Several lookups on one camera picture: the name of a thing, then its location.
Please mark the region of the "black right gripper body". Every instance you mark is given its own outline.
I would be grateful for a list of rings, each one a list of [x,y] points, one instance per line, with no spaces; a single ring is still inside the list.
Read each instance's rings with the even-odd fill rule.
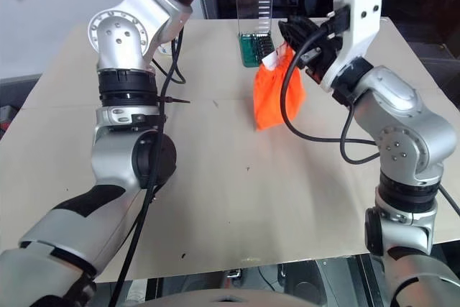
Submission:
[[[316,83],[320,83],[328,68],[335,61],[341,48],[341,37],[333,37],[331,39],[323,37],[318,39],[301,56],[299,67],[305,68],[306,73]]]

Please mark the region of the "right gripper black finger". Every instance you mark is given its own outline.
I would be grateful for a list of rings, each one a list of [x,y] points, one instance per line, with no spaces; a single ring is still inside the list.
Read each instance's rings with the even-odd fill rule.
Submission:
[[[279,21],[278,27],[283,39],[293,49],[301,48],[306,40],[306,30],[297,22]]]
[[[291,16],[287,23],[290,36],[299,40],[305,40],[320,28],[311,19],[303,16]]]

